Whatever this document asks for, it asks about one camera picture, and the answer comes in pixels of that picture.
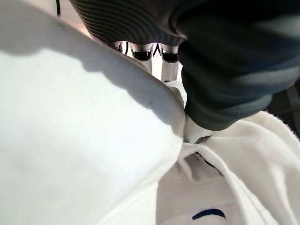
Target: blue stripe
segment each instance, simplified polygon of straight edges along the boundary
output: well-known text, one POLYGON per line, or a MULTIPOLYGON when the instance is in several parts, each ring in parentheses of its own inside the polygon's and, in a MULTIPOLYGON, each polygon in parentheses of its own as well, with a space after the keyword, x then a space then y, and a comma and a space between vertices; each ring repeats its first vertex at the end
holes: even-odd
POLYGON ((223 217, 224 219, 226 219, 224 212, 222 212, 221 210, 217 210, 217 209, 204 210, 202 212, 197 213, 192 218, 193 218, 193 220, 195 220, 195 219, 199 219, 201 217, 208 216, 208 215, 216 215, 216 216, 220 216, 220 217, 223 217))

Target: white fabric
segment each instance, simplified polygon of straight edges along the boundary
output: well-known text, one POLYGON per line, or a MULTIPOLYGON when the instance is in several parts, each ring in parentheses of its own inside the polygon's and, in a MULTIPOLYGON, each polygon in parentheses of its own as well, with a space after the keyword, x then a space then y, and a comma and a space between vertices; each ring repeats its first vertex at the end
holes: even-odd
POLYGON ((113 224, 142 195, 153 204, 125 221, 154 224, 158 180, 182 143, 172 92, 16 0, 0 1, 0 62, 0 224, 113 224))
MULTIPOLYGON (((167 85, 177 87, 186 102, 178 82, 167 85)), ((221 209, 232 225, 299 224, 299 187, 298 138, 282 121, 259 112, 204 144, 183 144, 178 163, 159 183, 157 224, 207 224, 204 217, 191 218, 211 208, 221 209)), ((209 224, 224 222, 214 219, 209 224)))
POLYGON ((300 223, 300 144, 278 119, 182 144, 182 99, 125 57, 17 0, 0 31, 1 225, 300 223), (191 220, 211 208, 226 220, 191 220))

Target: cloth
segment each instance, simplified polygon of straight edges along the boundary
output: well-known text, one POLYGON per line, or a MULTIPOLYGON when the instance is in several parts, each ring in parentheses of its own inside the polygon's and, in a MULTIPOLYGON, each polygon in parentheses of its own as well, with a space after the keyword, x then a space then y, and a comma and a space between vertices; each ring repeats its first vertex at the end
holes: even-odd
POLYGON ((183 144, 185 95, 127 57, 17 0, 0 30, 0 224, 300 223, 278 119, 183 144))
POLYGON ((182 144, 177 98, 23 2, 0 1, 0 30, 0 224, 123 224, 123 205, 124 223, 153 225, 158 181, 182 144), (152 204, 129 216, 143 196, 152 204))

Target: metal object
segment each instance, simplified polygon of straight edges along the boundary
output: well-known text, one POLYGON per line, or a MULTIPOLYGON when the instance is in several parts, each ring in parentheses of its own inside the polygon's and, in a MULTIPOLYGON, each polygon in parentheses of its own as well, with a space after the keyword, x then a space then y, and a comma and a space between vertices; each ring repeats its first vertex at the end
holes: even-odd
POLYGON ((176 81, 179 61, 178 46, 161 45, 161 58, 163 60, 161 81, 176 81))
POLYGON ((152 47, 153 44, 135 45, 130 44, 132 56, 142 63, 152 74, 152 47))

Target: clothing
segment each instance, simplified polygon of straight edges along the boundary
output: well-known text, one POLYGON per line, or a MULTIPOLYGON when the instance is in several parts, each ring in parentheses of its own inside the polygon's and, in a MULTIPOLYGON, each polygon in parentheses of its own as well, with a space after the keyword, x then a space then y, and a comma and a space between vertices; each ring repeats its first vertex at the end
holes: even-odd
POLYGON ((227 220, 194 222, 300 222, 300 145, 276 118, 183 144, 178 91, 127 57, 17 0, 0 1, 0 30, 1 225, 167 225, 211 208, 227 220))

